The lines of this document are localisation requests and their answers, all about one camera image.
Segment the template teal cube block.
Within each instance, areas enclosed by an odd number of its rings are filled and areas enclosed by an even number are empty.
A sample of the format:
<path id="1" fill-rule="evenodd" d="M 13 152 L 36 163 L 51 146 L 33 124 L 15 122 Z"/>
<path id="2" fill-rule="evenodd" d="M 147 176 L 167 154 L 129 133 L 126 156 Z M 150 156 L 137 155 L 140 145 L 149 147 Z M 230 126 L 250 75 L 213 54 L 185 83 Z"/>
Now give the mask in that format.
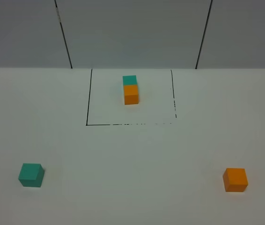
<path id="1" fill-rule="evenodd" d="M 126 75 L 122 77 L 123 85 L 137 85 L 137 79 L 135 75 Z"/>

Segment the template orange cube block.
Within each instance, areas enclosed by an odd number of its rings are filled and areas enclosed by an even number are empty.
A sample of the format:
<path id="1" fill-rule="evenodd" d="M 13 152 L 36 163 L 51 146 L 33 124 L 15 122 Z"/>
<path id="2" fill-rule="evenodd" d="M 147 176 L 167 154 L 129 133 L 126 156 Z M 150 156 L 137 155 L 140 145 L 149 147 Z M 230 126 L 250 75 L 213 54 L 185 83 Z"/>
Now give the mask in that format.
<path id="1" fill-rule="evenodd" d="M 139 103 L 139 92 L 138 85 L 124 85 L 124 104 L 125 105 L 136 105 Z"/>

